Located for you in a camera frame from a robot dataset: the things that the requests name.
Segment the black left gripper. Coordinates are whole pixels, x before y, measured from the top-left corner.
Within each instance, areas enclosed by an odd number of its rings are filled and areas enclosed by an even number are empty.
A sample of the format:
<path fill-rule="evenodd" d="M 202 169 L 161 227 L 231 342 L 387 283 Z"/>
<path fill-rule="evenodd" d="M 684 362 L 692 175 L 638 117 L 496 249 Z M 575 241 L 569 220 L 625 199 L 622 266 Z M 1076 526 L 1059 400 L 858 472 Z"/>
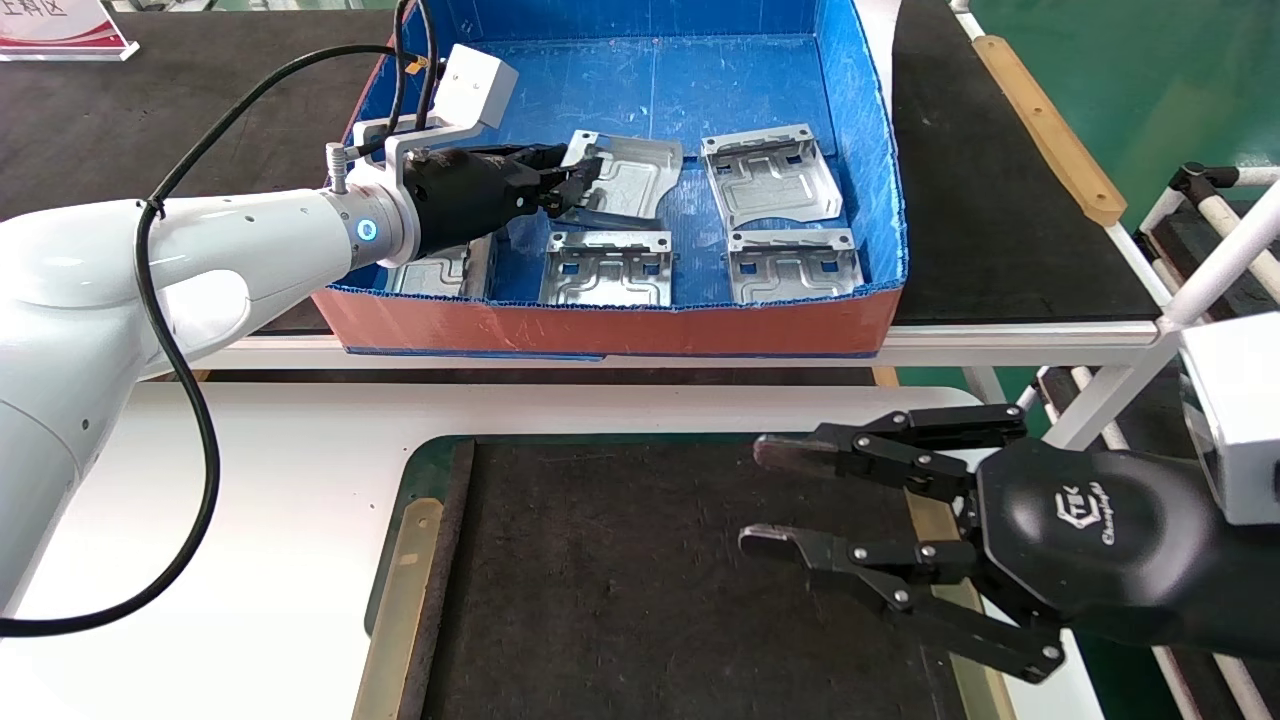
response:
<path fill-rule="evenodd" d="M 412 259 L 466 245 L 531 215 L 564 215 L 590 193 L 603 159 L 564 167 L 566 143 L 440 149 L 403 160 L 403 186 L 419 219 Z"/>

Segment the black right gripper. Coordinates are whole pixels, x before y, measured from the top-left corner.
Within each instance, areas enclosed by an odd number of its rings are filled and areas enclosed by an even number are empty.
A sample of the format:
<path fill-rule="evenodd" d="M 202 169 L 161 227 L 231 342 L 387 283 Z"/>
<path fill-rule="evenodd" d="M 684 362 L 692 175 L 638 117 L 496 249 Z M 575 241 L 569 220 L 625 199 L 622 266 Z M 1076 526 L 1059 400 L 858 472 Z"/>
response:
<path fill-rule="evenodd" d="M 1062 630 L 1277 659 L 1276 527 L 1231 524 L 1194 462 L 1024 437 L 1015 404 L 897 410 L 855 427 L 822 423 L 806 436 L 763 434 L 753 443 L 763 468 L 965 498 L 978 542 L 856 542 L 754 524 L 740 530 L 739 548 L 795 562 L 810 585 L 846 592 L 890 625 L 1030 684 L 1064 664 Z M 952 456 L 979 448 L 1001 450 L 970 471 Z M 964 582 L 1005 619 L 933 592 Z"/>

